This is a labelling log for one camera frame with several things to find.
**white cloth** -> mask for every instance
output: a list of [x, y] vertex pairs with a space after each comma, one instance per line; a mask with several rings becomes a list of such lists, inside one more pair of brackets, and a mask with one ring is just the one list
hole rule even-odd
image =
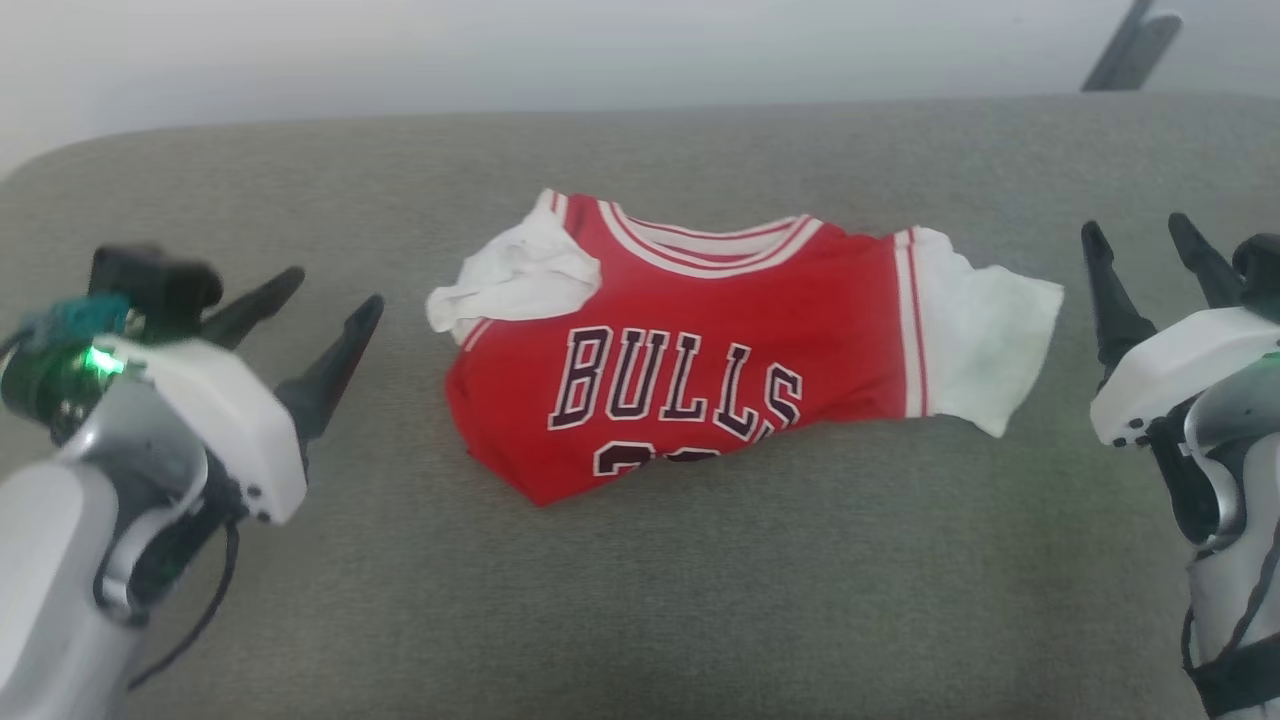
[[600, 263], [544, 204], [462, 263], [458, 282], [426, 299], [426, 320], [462, 345], [484, 318], [535, 320], [576, 313], [600, 288]]
[[975, 270], [941, 232], [914, 234], [928, 414], [1001, 437], [1044, 365], [1062, 286], [1000, 265]]

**basketball jersey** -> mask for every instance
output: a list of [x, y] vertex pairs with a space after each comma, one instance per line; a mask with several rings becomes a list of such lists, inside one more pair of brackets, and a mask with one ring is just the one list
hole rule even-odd
[[470, 452], [538, 505], [822, 420], [951, 414], [998, 437], [1061, 304], [925, 228], [708, 233], [552, 191], [538, 210], [598, 287], [568, 314], [474, 319], [447, 378]]

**green led light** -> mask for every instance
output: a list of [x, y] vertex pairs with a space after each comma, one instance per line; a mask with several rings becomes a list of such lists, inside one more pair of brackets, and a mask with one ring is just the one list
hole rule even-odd
[[124, 372], [124, 363], [120, 363], [115, 357], [111, 357], [110, 354], [102, 352], [96, 347], [90, 347], [84, 351], [84, 365], [109, 375], [116, 375]]

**white stripe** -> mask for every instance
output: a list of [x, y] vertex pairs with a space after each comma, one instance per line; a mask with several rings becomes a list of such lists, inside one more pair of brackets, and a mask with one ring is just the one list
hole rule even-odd
[[[786, 242], [797, 225], [801, 224], [801, 218], [791, 217], [782, 218], [781, 220], [773, 220], [772, 223], [765, 223], [763, 225], [755, 225], [754, 228], [748, 228], [744, 231], [731, 232], [731, 233], [703, 233], [700, 231], [691, 231], [689, 228], [681, 228], [677, 225], [663, 225], [662, 229], [650, 228], [648, 225], [637, 225], [617, 202], [602, 204], [600, 213], [611, 213], [614, 220], [625, 228], [626, 238], [631, 243], [636, 243], [636, 238], [640, 238], [637, 245], [643, 246], [649, 252], [655, 252], [660, 256], [658, 250], [663, 247], [673, 247], [676, 250], [687, 250], [690, 252], [698, 252], [700, 255], [713, 255], [713, 256], [741, 256], [741, 255], [763, 255], [781, 243]], [[762, 232], [772, 228], [768, 234], [760, 234], [756, 237], [737, 237], [732, 238], [728, 236], [733, 234], [749, 234], [754, 232]], [[694, 234], [714, 234], [716, 237], [690, 237], [687, 234], [680, 234], [681, 232], [694, 233]], [[686, 263], [694, 265], [703, 265], [704, 268], [731, 268], [739, 265], [750, 265], [751, 259], [737, 261], [724, 261], [724, 260], [708, 260], [705, 258], [681, 258]]]
[[568, 217], [568, 196], [556, 193], [556, 217], [559, 218], [561, 225], [564, 225], [564, 218]]
[[568, 197], [556, 192], [554, 190], [547, 188], [538, 195], [538, 201], [534, 202], [534, 209], [556, 213], [556, 217], [559, 218], [559, 222], [563, 225], [564, 218], [568, 217]]
[[479, 327], [471, 331], [471, 334], [467, 336], [467, 343], [462, 347], [462, 351], [471, 352], [471, 348], [476, 346], [476, 342], [480, 340], [480, 336], [483, 336], [484, 332], [488, 331], [489, 325], [492, 324], [493, 320], [490, 320], [489, 318], [484, 318], [483, 320], [480, 320]]
[[915, 334], [915, 293], [911, 288], [911, 255], [908, 246], [911, 233], [901, 231], [893, 234], [893, 265], [897, 269], [897, 314], [902, 327], [902, 373], [906, 379], [906, 402], [904, 418], [919, 418], [923, 414], [924, 393], [920, 387], [920, 343]]
[[547, 190], [539, 192], [538, 193], [538, 202], [534, 202], [534, 208], [538, 208], [540, 210], [550, 210], [552, 209], [552, 201], [556, 199], [557, 195], [559, 195], [559, 193], [556, 192], [552, 188], [547, 188]]
[[691, 278], [707, 278], [707, 279], [728, 278], [733, 275], [754, 273], [756, 270], [763, 270], [767, 268], [781, 265], [782, 263], [786, 263], [792, 255], [799, 252], [800, 249], [804, 247], [806, 242], [809, 242], [809, 238], [813, 237], [814, 233], [817, 233], [818, 229], [822, 228], [822, 220], [817, 220], [814, 218], [806, 218], [801, 224], [800, 231], [796, 232], [794, 237], [791, 237], [791, 241], [785, 247], [778, 250], [774, 255], [764, 260], [760, 260], [759, 263], [750, 263], [746, 265], [731, 266], [731, 268], [724, 268], [724, 266], [690, 268], [687, 265], [682, 265], [680, 263], [668, 260], [667, 258], [663, 258], [662, 255], [658, 255], [657, 252], [646, 249], [644, 245], [636, 242], [635, 238], [627, 234], [627, 232], [622, 228], [622, 225], [618, 224], [618, 220], [611, 211], [611, 206], [608, 202], [604, 202], [602, 200], [599, 208], [600, 208], [600, 217], [604, 218], [604, 224], [608, 225], [609, 232], [613, 233], [613, 237], [618, 241], [620, 245], [622, 245], [622, 247], [631, 251], [632, 255], [640, 258], [641, 260], [648, 261], [650, 265], [681, 275], [687, 275]]

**white sleeve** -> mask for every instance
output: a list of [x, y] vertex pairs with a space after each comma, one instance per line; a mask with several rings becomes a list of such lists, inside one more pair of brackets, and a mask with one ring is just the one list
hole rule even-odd
[[600, 263], [564, 231], [568, 200], [550, 190], [518, 225], [462, 263], [457, 283], [426, 299], [435, 332], [462, 345], [485, 318], [532, 320], [576, 313], [600, 288]]
[[955, 415], [1001, 437], [1036, 384], [1062, 286], [975, 270], [938, 231], [895, 236], [906, 416]]

